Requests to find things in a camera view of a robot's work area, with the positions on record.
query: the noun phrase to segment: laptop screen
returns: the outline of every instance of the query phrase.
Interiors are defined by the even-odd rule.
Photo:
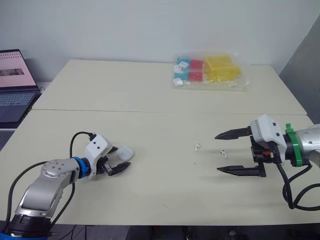
[[[18,49],[0,51],[0,89],[36,86]]]

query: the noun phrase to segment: plastic bag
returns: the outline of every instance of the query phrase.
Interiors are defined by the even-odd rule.
[[[246,66],[227,53],[184,54],[178,56],[173,65],[174,88],[245,91],[249,83]]]

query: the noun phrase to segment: black base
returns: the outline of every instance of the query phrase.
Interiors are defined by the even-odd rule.
[[[24,238],[41,238],[50,235],[50,228],[49,218],[14,215],[4,233],[19,235]]]

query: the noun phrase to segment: table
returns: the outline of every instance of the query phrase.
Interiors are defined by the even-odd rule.
[[[320,212],[291,210],[282,198],[283,180],[274,164],[266,164],[267,177],[236,177],[216,170],[229,165],[255,166],[250,140],[214,140],[233,128],[248,126],[257,114],[194,114],[32,110],[0,152],[0,216],[5,218],[10,183],[26,167],[45,160],[67,158],[69,143],[78,131],[104,135],[114,145],[135,150],[132,164],[113,177],[80,179],[60,224],[88,225],[278,225],[317,223]],[[284,130],[312,125],[305,115],[272,115]],[[87,137],[79,136],[73,154],[81,157]],[[195,144],[200,143],[199,152]],[[226,149],[228,159],[220,154]],[[286,161],[291,176],[298,169]],[[318,182],[313,167],[292,184],[293,194]],[[39,169],[17,184],[17,206]],[[69,197],[66,188],[62,201]],[[319,190],[306,194],[302,205],[319,204]]]
[[[181,90],[170,85],[171,63],[70,60],[33,109],[306,114],[270,66],[253,65],[248,73],[246,92]]]

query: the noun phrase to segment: yellow block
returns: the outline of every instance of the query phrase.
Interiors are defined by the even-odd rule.
[[[229,55],[204,57],[203,73],[209,82],[233,81],[242,74]]]

